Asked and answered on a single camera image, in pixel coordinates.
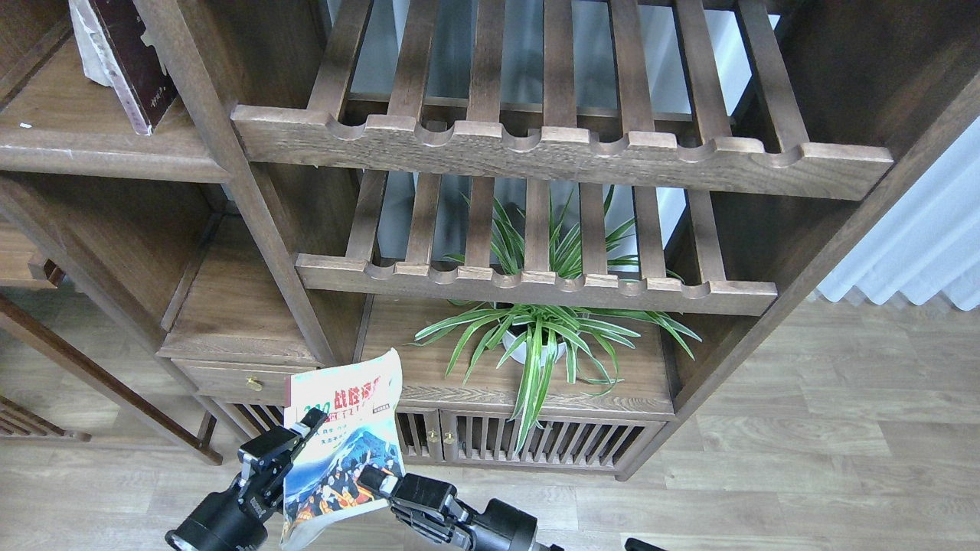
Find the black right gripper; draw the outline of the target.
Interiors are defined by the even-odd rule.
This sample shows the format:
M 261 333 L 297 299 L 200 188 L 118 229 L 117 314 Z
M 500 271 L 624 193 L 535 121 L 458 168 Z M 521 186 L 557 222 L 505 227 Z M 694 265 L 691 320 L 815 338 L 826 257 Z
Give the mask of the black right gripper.
M 563 550 L 537 541 L 537 519 L 498 499 L 479 513 L 456 499 L 456 486 L 417 474 L 364 467 L 358 485 L 388 500 L 398 520 L 435 544 L 462 550 Z

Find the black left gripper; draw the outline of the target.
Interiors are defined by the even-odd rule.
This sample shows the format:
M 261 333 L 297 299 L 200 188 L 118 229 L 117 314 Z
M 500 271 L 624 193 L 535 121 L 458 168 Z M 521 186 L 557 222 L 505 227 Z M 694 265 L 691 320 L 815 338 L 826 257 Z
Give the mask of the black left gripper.
M 312 408 L 289 428 L 277 426 L 242 445 L 241 474 L 226 491 L 203 499 L 165 534 L 165 542 L 176 550 L 259 549 L 267 538 L 265 522 L 281 508 L 286 475 L 327 418 Z

